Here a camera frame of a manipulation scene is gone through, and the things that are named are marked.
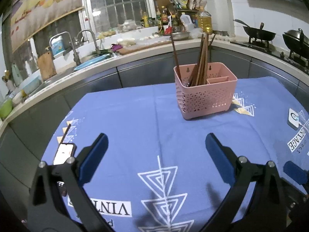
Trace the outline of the blue printed tablecloth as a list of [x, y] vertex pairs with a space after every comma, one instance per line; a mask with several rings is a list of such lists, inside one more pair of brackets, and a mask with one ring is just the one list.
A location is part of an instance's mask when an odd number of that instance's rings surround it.
[[199, 231], [229, 190], [206, 150], [209, 133], [252, 163], [274, 161], [281, 177], [287, 161], [308, 169], [308, 133], [288, 125], [289, 110], [303, 107], [277, 79], [240, 79], [235, 98], [248, 114], [232, 105], [185, 120], [172, 83], [88, 93], [42, 158], [54, 161], [65, 127], [78, 150], [105, 133], [108, 150], [84, 188], [108, 224], [115, 231]]

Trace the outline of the blue plastic basin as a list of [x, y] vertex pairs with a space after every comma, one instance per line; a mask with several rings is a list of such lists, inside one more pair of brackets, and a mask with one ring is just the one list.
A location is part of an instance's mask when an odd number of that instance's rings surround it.
[[110, 59], [112, 57], [113, 57], [113, 55], [111, 53], [104, 54], [104, 55], [101, 55], [99, 57], [95, 57], [95, 58], [90, 59], [88, 61], [85, 61], [82, 64], [80, 64], [79, 66], [75, 67], [73, 71], [79, 71], [79, 70], [84, 69], [88, 66], [91, 66], [92, 64], [96, 64], [97, 62], [105, 61], [105, 60]]

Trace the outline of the smartphone on table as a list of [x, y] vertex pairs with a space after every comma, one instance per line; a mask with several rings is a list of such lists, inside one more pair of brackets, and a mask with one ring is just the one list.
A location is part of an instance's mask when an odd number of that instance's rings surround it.
[[66, 162], [69, 157], [74, 156], [76, 145], [74, 143], [61, 143], [54, 156], [53, 165], [61, 165]]

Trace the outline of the black chopstick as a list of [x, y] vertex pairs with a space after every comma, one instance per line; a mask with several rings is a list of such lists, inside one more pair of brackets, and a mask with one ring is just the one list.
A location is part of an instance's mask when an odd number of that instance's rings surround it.
[[66, 137], [68, 131], [70, 130], [70, 128], [71, 128], [71, 124], [69, 123], [68, 126], [67, 126], [66, 129], [65, 129], [65, 132], [64, 132], [64, 134], [63, 134], [63, 136], [62, 136], [60, 142], [59, 142], [59, 145], [61, 145], [61, 144], [64, 142], [65, 137]]

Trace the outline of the stainless steel bowl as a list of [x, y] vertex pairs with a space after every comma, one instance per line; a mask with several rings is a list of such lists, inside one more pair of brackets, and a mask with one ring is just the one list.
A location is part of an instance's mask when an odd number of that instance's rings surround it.
[[[161, 34], [161, 33], [159, 33], [158, 35], [164, 37], [166, 40], [171, 40], [171, 35]], [[172, 34], [172, 38], [174, 41], [188, 40], [189, 37], [190, 37], [189, 32], [175, 32]]]

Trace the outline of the upright small cutting board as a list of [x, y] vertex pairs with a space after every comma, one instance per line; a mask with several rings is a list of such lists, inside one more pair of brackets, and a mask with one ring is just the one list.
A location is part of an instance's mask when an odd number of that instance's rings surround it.
[[47, 51], [38, 57], [37, 63], [43, 81], [46, 81], [57, 74], [50, 51]]

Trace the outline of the green bowl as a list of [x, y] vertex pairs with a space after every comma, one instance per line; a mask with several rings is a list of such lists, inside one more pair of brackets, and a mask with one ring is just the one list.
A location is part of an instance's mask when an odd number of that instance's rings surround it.
[[11, 98], [7, 98], [4, 100], [3, 103], [1, 103], [0, 108], [0, 118], [1, 120], [4, 120], [13, 110], [13, 102]]

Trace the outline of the brown wooden chopstick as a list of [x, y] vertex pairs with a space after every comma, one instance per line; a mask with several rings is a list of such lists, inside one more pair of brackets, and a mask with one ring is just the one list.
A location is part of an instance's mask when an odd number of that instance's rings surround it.
[[177, 76], [179, 77], [179, 80], [182, 82], [181, 73], [180, 73], [180, 66], [179, 66], [179, 61], [178, 61], [178, 58], [177, 58], [177, 51], [176, 51], [176, 48], [175, 48], [175, 43], [174, 43], [172, 31], [170, 33], [170, 38], [171, 38], [171, 43], [172, 43], [172, 47], [173, 47], [174, 60], [175, 60], [175, 64], [176, 64], [176, 67], [177, 67], [176, 68]]

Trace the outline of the chrome kitchen faucet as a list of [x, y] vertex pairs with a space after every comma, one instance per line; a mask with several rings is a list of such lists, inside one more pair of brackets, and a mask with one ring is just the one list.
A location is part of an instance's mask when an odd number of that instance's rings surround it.
[[99, 47], [98, 47], [98, 44], [96, 42], [96, 37], [95, 37], [95, 34], [92, 30], [90, 29], [84, 29], [84, 30], [81, 30], [77, 36], [76, 36], [76, 40], [79, 41], [82, 39], [81, 35], [85, 36], [87, 38], [87, 40], [90, 41], [90, 43], [93, 43], [94, 44], [94, 47], [95, 47], [95, 51], [98, 53], [99, 52]]

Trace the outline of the large cooking oil bottle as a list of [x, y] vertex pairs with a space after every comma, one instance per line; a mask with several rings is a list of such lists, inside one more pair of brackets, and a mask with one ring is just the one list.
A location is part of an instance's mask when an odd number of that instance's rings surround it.
[[213, 33], [212, 16], [205, 10], [204, 6], [199, 7], [199, 11], [197, 12], [196, 17], [198, 27], [202, 28], [203, 32], [211, 35]]

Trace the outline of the tall curved chrome faucet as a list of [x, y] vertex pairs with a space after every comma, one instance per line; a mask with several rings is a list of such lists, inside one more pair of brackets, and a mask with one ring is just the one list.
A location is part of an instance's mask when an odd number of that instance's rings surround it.
[[69, 37], [69, 46], [67, 47], [66, 44], [65, 44], [65, 41], [63, 40], [63, 54], [66, 55], [68, 54], [70, 51], [73, 51], [73, 60], [74, 62], [76, 63], [77, 66], [79, 66], [81, 64], [81, 60], [80, 60], [80, 57], [79, 57], [79, 54], [74, 46], [74, 43], [73, 43], [73, 40], [72, 40], [72, 37], [71, 37], [71, 34], [68, 32], [68, 31], [63, 31], [59, 34], [56, 34], [54, 36], [52, 36], [49, 40], [49, 46], [50, 48], [52, 47], [52, 41], [60, 36], [63, 36], [63, 35], [67, 35]]

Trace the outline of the black wok on stove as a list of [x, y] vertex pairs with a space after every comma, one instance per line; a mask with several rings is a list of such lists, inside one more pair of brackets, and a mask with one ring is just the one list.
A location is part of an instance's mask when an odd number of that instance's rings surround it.
[[250, 39], [260, 39], [262, 41], [272, 41], [276, 36], [276, 33], [264, 30], [264, 25], [265, 25], [264, 23], [261, 23], [259, 28], [254, 28], [254, 27], [250, 27], [247, 23], [239, 19], [234, 19], [234, 22], [240, 23], [243, 25], [244, 31], [246, 32], [246, 34], [249, 36]]

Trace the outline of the pink perforated utensil basket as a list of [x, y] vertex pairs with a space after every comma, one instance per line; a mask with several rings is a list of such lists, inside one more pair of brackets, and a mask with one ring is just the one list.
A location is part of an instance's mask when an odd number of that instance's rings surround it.
[[205, 85], [186, 87], [191, 73], [196, 65], [185, 64], [174, 67], [176, 97], [178, 107], [184, 119], [227, 111], [232, 103], [237, 77], [221, 62], [208, 64]]

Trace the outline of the gas stove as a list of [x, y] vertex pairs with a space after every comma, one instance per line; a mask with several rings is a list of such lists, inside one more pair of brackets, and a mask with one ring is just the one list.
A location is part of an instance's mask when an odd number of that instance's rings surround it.
[[272, 57], [280, 59], [308, 75], [308, 59], [305, 59], [295, 52], [289, 51], [285, 53], [282, 49], [277, 49], [266, 41], [231, 41], [230, 43], [271, 55]]

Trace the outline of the barred kitchen window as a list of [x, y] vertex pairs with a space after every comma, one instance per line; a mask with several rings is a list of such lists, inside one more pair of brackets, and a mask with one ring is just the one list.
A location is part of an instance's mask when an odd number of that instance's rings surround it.
[[84, 0], [86, 17], [95, 32], [105, 32], [126, 20], [137, 24], [146, 14], [155, 18], [155, 0]]

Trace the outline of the white small device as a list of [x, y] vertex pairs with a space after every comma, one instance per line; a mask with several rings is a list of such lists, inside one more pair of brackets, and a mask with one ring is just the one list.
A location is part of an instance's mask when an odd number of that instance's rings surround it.
[[306, 118], [304, 112], [301, 110], [299, 112], [289, 109], [288, 111], [288, 125], [294, 130], [298, 130], [300, 126], [303, 126], [306, 123]]

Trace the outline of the fruit print window blind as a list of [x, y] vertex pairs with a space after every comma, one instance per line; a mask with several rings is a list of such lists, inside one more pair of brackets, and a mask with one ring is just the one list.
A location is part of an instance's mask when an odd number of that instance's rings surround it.
[[49, 24], [82, 7], [82, 0], [13, 0], [10, 13], [12, 51]]

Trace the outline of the white plastic jug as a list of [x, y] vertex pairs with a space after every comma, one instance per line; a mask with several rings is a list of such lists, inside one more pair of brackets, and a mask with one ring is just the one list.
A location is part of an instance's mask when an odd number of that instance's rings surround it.
[[192, 20], [189, 15], [182, 14], [180, 16], [180, 20], [187, 32], [191, 32], [194, 29], [194, 24], [192, 23]]

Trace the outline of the wooden cutting board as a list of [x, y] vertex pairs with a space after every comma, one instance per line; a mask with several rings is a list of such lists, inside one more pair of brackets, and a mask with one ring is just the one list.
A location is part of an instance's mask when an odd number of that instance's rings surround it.
[[154, 48], [158, 46], [163, 46], [163, 45], [170, 44], [170, 43], [171, 41], [165, 41], [165, 42], [159, 42], [159, 43], [154, 43], [154, 44], [144, 45], [144, 46], [134, 45], [134, 46], [129, 46], [129, 47], [118, 49], [116, 52], [119, 53], [120, 55], [128, 55], [134, 52], [138, 52], [141, 50], [150, 49], [150, 48]]

